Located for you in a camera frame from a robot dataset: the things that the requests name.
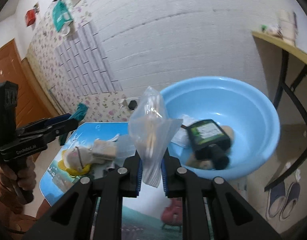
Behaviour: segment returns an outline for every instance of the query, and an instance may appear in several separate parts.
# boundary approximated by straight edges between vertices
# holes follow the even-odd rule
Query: slipper
[[[290,216],[293,208],[298,203],[299,195],[300,184],[298,182],[293,182],[288,189],[285,204],[283,205],[282,210],[280,212],[280,221],[283,221]]]
[[[268,194],[268,204],[266,210],[267,219],[275,217],[280,209],[283,207],[283,204],[286,200],[286,188],[285,183],[281,182],[275,187],[269,190]]]

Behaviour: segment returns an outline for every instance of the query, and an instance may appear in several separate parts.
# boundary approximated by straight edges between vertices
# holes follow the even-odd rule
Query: table
[[[117,133],[128,133],[127,122],[92,122],[84,123],[66,141],[56,155],[40,181],[40,190],[50,205],[53,205],[80,177],[70,177],[57,166],[61,152],[77,145],[89,146],[99,138],[109,140]],[[103,176],[106,165],[92,165],[87,174],[91,179]],[[165,196],[162,180],[159,187],[154,188],[144,183],[137,198],[123,199],[122,239],[182,239],[179,227],[165,226],[160,220],[165,207],[171,201]]]
[[[295,46],[292,46],[286,42],[284,42],[280,38],[273,37],[271,35],[261,33],[261,32],[252,32],[252,35],[258,39],[267,41],[273,45],[276,45],[279,48],[282,48],[282,61],[281,61],[281,70],[280,77],[278,82],[278,88],[276,95],[274,97],[273,105],[277,109],[282,97],[282,92],[285,91],[287,95],[290,97],[292,102],[297,107],[299,113],[301,114],[306,126],[307,126],[307,111],[304,109],[303,105],[299,101],[299,99],[295,95],[295,90],[300,82],[307,77],[307,53],[298,49]],[[286,85],[286,76],[288,70],[288,61],[289,54],[294,55],[298,59],[300,59],[305,65],[299,75],[295,78],[290,87]],[[307,148],[300,155],[300,157],[291,165],[289,169],[287,169],[282,175],[278,178],[271,178],[268,185],[264,188],[264,191],[268,191],[269,189],[275,187],[282,181],[284,181],[288,176],[290,176],[305,160],[307,159]]]

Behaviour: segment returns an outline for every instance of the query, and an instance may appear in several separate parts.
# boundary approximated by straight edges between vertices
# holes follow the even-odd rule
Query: clear plastic bag
[[[148,87],[128,124],[129,135],[142,160],[142,181],[158,187],[161,160],[182,119],[169,119],[162,95]]]
[[[126,158],[135,155],[136,148],[130,138],[129,134],[120,135],[116,141],[117,152],[115,163],[119,166],[123,166]]]

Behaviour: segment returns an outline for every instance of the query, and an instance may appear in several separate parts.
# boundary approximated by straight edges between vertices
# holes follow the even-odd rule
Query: wooden desk
[[[299,113],[301,114],[305,124],[307,125],[307,111],[302,106],[299,99],[295,96],[294,92],[297,86],[300,84],[303,78],[307,77],[307,53],[304,51],[298,49],[295,46],[292,46],[286,42],[284,42],[282,39],[270,36],[265,33],[261,32],[252,32],[252,35],[258,39],[267,41],[273,45],[276,45],[279,48],[282,48],[282,62],[281,62],[281,70],[280,70],[280,77],[279,77],[279,83],[277,92],[273,101],[274,107],[277,109],[281,100],[282,92],[285,91],[287,95],[290,97],[292,102],[297,107]],[[295,78],[293,83],[290,87],[286,85],[286,76],[287,76],[287,70],[288,70],[288,61],[289,61],[289,54],[294,55],[298,59],[300,59],[302,62],[305,63],[305,66],[299,73],[299,75]],[[282,181],[285,180],[288,176],[290,176],[305,160],[307,159],[307,148],[304,150],[304,152],[300,155],[300,157],[291,165],[291,167],[286,170],[281,176],[278,178],[271,178],[269,184],[264,188],[264,191],[267,191]]]

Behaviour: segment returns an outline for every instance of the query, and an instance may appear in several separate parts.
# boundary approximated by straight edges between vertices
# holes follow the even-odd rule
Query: floral wallpaper
[[[68,10],[74,19],[71,27],[72,33],[77,28],[84,26],[92,19],[88,11],[88,4],[81,0],[73,7],[71,0],[64,0]],[[57,102],[67,113],[73,113],[78,103],[86,104],[89,109],[84,118],[86,122],[125,122],[131,112],[120,104],[126,96],[124,92],[103,93],[89,96],[78,96],[74,88],[66,81],[65,70],[56,61],[54,51],[66,37],[57,33],[52,21],[52,9],[50,4],[44,17],[38,24],[37,30],[29,45],[26,57],[40,83],[42,89],[56,107],[56,102],[50,97],[48,90],[51,89]]]

